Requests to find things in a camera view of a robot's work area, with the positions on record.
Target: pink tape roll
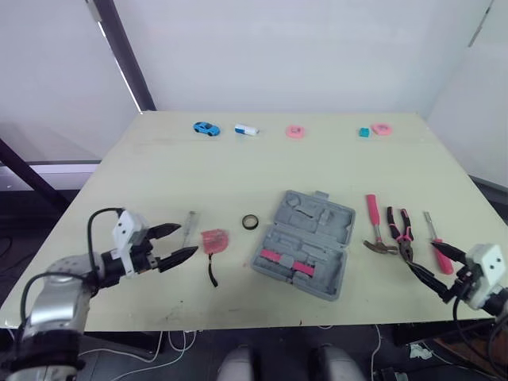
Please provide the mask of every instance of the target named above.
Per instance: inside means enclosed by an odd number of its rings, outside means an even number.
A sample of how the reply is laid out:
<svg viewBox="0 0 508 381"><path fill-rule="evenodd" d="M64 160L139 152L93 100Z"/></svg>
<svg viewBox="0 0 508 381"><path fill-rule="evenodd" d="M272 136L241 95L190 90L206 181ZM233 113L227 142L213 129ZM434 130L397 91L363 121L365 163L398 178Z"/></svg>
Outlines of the pink tape roll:
<svg viewBox="0 0 508 381"><path fill-rule="evenodd" d="M294 139L300 139L303 137L305 129L300 125L288 125L286 129L286 135Z"/></svg>
<svg viewBox="0 0 508 381"><path fill-rule="evenodd" d="M391 134L391 126L387 123L374 123L373 125L371 125L371 129L378 135Z"/></svg>

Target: black rubber ring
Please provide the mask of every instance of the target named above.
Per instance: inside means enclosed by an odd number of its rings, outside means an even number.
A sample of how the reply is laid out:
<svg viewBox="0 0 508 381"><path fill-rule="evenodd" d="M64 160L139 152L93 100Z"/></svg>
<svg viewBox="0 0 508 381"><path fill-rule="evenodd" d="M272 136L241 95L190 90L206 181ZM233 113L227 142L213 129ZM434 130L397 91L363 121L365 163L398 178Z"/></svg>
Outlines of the black rubber ring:
<svg viewBox="0 0 508 381"><path fill-rule="evenodd" d="M245 222L249 219L253 218L256 220L256 223L254 225L246 225ZM247 230L254 230L257 228L257 226L260 224L260 220L257 219L257 217L254 214L247 214L245 217L241 219L241 224L246 228Z"/></svg>

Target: beige tabletop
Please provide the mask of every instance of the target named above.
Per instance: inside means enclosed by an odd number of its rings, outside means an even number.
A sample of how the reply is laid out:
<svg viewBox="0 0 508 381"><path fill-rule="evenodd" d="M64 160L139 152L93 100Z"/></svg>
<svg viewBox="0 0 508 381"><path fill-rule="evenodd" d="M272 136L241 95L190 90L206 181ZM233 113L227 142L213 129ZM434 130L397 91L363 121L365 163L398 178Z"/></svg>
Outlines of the beige tabletop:
<svg viewBox="0 0 508 381"><path fill-rule="evenodd" d="M221 127L218 137L196 133L196 121ZM361 138L358 130L388 122L388 137ZM257 137L233 131L236 123L260 129ZM285 135L289 124L302 125L306 136ZM290 284L261 275L250 259L286 190L323 191L331 202L356 211L347 248L341 296L327 302ZM428 210L441 237L468 250L476 243L497 243L508 253L508 228L460 165L417 114L204 114L147 112L102 161L60 219L19 279L0 311L4 326L19 324L19 302L29 277L53 261L86 252L89 215L107 206L124 206L153 224L184 223L190 210L200 232L229 231L229 247L214 256L215 289L200 249L179 267L122 279L92 299L87 330L177 330L353 325L451 320L445 305L420 283L400 257L381 255L362 245L373 240L365 194L375 193L382 215L381 231L393 243L384 221L386 206L406 208L412 221L414 260L441 275L429 245ZM241 218L255 214L260 226L245 230ZM396 221L402 224L396 213ZM113 246L115 217L94 225L94 248ZM155 243L164 255L181 247L181 231ZM34 284L28 306L41 285ZM486 314L465 306L459 317Z"/></svg>

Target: pliers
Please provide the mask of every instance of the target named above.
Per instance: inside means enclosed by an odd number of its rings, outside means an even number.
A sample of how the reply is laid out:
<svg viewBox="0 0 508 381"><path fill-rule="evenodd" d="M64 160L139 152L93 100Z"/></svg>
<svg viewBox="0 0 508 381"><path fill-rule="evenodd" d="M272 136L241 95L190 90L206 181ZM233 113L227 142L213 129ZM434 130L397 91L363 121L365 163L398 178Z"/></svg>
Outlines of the pliers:
<svg viewBox="0 0 508 381"><path fill-rule="evenodd" d="M413 232L411 231L410 216L407 210L400 209L400 214L404 221L404 231L401 234L395 225L393 208L388 206L387 218L388 226L390 226L391 236L398 242L398 251L406 262L413 262L413 248L411 248L411 241L414 240Z"/></svg>

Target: small cyan cube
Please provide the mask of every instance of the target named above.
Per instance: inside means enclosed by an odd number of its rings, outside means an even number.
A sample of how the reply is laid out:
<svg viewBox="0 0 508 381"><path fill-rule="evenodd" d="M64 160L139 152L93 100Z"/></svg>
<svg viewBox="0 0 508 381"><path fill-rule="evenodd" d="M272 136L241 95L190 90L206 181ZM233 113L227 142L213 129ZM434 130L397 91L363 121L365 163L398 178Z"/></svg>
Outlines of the small cyan cube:
<svg viewBox="0 0 508 381"><path fill-rule="evenodd" d="M368 128L363 127L360 129L360 136L361 137L368 137L369 133L370 133L370 129L368 129Z"/></svg>

